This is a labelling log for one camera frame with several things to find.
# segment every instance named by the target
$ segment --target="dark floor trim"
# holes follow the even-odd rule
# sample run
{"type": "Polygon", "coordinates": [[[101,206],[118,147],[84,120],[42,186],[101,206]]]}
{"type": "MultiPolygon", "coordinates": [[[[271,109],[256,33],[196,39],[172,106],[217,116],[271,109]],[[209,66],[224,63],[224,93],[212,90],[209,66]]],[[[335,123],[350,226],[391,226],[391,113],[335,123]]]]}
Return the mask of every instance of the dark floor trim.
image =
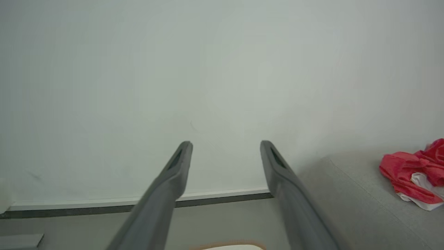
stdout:
{"type": "MultiPolygon", "coordinates": [[[[219,197],[200,200],[189,200],[176,202],[176,207],[186,206],[202,206],[228,202],[242,202],[251,200],[261,200],[273,198],[270,193],[263,194],[247,194],[229,197],[219,197]]],[[[89,215],[89,214],[114,214],[130,212],[134,205],[130,206],[107,206],[92,208],[73,208],[73,209],[52,209],[52,210],[29,210],[29,211],[6,211],[0,214],[0,219],[23,219],[23,218],[46,218],[73,215],[89,215]]]]}

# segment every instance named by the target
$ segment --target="gray fabric upholstery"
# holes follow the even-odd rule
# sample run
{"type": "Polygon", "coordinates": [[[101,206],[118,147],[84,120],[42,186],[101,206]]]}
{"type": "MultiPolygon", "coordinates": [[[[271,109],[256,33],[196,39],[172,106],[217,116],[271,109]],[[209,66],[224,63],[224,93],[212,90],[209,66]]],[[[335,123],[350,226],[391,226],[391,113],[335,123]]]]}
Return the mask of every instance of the gray fabric upholstery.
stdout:
{"type": "Polygon", "coordinates": [[[402,201],[379,172],[378,153],[326,157],[300,175],[354,249],[444,249],[444,206],[402,201]]]}

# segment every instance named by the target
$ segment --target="sofa seam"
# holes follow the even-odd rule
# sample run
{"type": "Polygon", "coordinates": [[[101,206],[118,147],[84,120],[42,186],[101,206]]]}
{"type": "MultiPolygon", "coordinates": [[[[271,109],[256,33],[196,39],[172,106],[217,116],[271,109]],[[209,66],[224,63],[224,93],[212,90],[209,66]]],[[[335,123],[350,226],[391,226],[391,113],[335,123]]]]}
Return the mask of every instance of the sofa seam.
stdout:
{"type": "Polygon", "coordinates": [[[331,164],[333,164],[333,166],[335,166],[339,171],[341,171],[343,174],[345,174],[350,180],[352,180],[356,185],[358,185],[362,190],[364,190],[373,200],[375,200],[378,205],[380,207],[382,207],[384,210],[386,210],[387,212],[389,212],[393,217],[396,218],[396,220],[398,220],[402,225],[404,225],[412,234],[416,235],[423,244],[425,244],[426,247],[428,247],[430,250],[433,250],[432,248],[429,247],[429,245],[424,241],[423,238],[421,238],[419,235],[417,235],[408,225],[406,225],[404,222],[402,222],[402,220],[400,220],[394,213],[392,213],[390,210],[388,210],[382,203],[379,202],[379,200],[377,200],[375,197],[373,197],[371,195],[371,193],[369,193],[365,188],[363,188],[359,183],[357,183],[353,178],[351,178],[346,172],[344,172],[342,169],[340,169],[332,160],[330,157],[328,157],[328,160],[330,161],[331,164]]]}

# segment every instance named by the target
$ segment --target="white fabric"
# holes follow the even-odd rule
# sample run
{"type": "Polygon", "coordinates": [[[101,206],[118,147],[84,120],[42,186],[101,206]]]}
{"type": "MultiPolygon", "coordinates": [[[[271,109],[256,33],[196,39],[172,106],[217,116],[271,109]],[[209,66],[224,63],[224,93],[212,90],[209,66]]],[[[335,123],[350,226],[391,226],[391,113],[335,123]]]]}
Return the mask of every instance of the white fabric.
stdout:
{"type": "MultiPolygon", "coordinates": [[[[412,177],[410,178],[410,180],[417,186],[422,187],[424,189],[427,189],[428,191],[434,193],[436,196],[440,197],[441,199],[444,200],[444,187],[435,187],[433,186],[428,180],[427,180],[427,175],[425,175],[424,173],[414,173],[412,174],[412,177]]],[[[440,203],[436,203],[436,204],[428,204],[425,202],[422,202],[420,200],[417,200],[415,198],[412,198],[410,196],[407,196],[403,193],[397,193],[397,195],[399,195],[399,197],[401,197],[401,199],[403,201],[409,202],[412,201],[414,202],[416,205],[418,205],[418,207],[427,210],[427,211],[432,211],[433,209],[439,207],[440,205],[444,204],[444,202],[440,202],[440,203]]]]}

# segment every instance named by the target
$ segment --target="baseboard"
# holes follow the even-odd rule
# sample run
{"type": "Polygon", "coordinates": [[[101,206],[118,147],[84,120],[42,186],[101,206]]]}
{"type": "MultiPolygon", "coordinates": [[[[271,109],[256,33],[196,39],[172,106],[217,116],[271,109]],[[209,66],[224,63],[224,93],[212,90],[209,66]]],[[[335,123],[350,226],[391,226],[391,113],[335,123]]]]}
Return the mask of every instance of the baseboard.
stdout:
{"type": "MultiPolygon", "coordinates": [[[[220,197],[240,196],[249,194],[263,194],[270,192],[268,188],[237,189],[214,192],[190,193],[181,196],[178,201],[211,199],[220,197]]],[[[121,199],[103,199],[103,200],[85,200],[85,201],[58,201],[58,202],[15,202],[9,208],[9,211],[28,211],[28,210],[56,210],[56,209],[77,209],[92,207],[109,206],[130,206],[139,202],[140,198],[121,198],[121,199]]]]}

